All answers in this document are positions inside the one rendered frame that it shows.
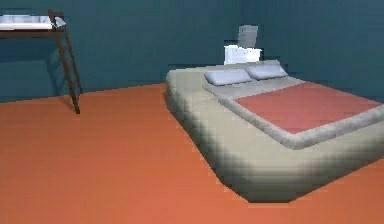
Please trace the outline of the grey box-shaped lamp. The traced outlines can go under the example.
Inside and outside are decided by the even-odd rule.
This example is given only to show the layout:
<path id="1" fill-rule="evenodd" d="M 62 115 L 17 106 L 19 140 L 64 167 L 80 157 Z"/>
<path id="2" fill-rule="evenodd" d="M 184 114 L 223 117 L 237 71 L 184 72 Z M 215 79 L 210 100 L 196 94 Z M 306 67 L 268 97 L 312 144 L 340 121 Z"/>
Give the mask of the grey box-shaped lamp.
<path id="1" fill-rule="evenodd" d="M 257 33 L 257 26 L 240 26 L 238 31 L 238 45 L 243 48 L 254 48 L 256 45 Z"/>

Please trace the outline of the large beige bed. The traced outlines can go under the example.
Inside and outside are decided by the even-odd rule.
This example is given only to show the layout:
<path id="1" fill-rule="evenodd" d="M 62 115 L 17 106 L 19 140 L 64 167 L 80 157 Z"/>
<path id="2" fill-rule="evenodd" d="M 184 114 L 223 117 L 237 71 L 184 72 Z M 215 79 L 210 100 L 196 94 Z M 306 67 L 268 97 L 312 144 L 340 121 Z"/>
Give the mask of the large beige bed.
<path id="1" fill-rule="evenodd" d="M 293 150 L 206 91 L 207 67 L 166 76 L 168 109 L 218 179 L 249 202 L 289 202 L 384 158 L 384 121 Z"/>

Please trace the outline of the pale lilac pillow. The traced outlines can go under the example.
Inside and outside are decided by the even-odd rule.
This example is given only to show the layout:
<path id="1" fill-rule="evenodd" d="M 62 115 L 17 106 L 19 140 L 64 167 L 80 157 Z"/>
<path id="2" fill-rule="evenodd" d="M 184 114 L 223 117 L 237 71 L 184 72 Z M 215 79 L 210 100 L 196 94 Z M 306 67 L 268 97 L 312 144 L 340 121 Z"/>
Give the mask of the pale lilac pillow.
<path id="1" fill-rule="evenodd" d="M 287 76 L 285 70 L 277 64 L 260 64 L 246 68 L 248 74 L 256 80 L 266 80 Z"/>
<path id="2" fill-rule="evenodd" d="M 252 78 L 243 69 L 212 70 L 204 73 L 208 83 L 215 86 L 249 82 Z"/>

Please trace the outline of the red blanket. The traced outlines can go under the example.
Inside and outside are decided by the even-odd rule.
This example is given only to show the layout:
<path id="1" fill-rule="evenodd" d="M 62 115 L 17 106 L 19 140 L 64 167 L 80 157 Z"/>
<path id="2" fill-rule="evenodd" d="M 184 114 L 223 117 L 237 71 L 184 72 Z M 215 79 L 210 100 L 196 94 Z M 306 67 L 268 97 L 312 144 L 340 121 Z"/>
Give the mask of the red blanket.
<path id="1" fill-rule="evenodd" d="M 296 134 L 381 106 L 381 103 L 312 82 L 238 98 L 236 103 Z"/>

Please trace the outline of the dark brown loft bed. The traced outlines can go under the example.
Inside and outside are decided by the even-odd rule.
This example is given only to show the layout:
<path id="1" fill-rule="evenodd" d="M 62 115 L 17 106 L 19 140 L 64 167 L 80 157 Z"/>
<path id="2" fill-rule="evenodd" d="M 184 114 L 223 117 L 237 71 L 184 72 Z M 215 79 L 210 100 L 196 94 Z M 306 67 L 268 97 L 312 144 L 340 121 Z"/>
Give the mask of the dark brown loft bed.
<path id="1" fill-rule="evenodd" d="M 47 14 L 44 16 L 49 16 L 51 19 L 58 16 L 65 21 L 65 14 L 63 11 L 48 9 Z M 67 23 L 65 26 L 49 30 L 0 30 L 0 39 L 8 38 L 53 38 L 55 40 L 74 111 L 76 114 L 79 114 L 79 98 L 83 93 L 83 89 L 72 50 Z"/>

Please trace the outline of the white bedside cabinet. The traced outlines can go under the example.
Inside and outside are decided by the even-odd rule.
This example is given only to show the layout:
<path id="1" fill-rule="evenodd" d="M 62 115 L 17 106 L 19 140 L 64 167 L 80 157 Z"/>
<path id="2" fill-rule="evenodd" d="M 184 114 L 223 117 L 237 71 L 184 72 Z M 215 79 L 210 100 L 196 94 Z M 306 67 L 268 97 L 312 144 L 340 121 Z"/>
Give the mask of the white bedside cabinet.
<path id="1" fill-rule="evenodd" d="M 261 49 L 242 48 L 237 45 L 224 47 L 224 64 L 253 63 L 260 60 Z"/>

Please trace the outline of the white loft bed mattress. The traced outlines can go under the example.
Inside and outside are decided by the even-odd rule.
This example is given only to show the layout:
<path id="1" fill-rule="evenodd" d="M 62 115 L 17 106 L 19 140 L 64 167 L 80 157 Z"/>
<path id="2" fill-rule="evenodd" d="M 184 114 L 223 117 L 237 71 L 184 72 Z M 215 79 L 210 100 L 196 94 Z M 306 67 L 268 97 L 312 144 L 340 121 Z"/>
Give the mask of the white loft bed mattress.
<path id="1" fill-rule="evenodd" d="M 66 22 L 56 16 L 0 15 L 0 30 L 49 30 L 65 26 Z"/>

